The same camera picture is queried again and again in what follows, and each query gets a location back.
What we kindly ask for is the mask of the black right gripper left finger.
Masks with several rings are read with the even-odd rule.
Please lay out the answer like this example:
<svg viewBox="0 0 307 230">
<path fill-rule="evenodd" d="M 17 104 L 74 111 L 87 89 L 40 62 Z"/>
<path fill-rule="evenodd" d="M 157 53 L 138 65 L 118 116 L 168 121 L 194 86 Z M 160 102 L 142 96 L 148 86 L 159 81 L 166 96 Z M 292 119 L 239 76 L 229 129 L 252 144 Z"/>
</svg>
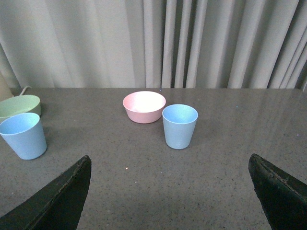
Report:
<svg viewBox="0 0 307 230">
<path fill-rule="evenodd" d="M 88 195 L 92 171 L 83 156 L 25 202 L 0 218 L 2 230 L 75 230 Z"/>
</svg>

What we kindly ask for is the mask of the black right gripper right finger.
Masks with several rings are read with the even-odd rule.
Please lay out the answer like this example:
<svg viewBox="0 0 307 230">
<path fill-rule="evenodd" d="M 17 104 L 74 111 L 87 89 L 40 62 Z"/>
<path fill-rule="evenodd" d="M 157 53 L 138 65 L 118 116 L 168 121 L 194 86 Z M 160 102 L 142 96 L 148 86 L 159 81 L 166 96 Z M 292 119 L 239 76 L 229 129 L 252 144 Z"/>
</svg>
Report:
<svg viewBox="0 0 307 230">
<path fill-rule="evenodd" d="M 273 230 L 307 228 L 307 185 L 257 154 L 248 170 L 264 214 Z"/>
</svg>

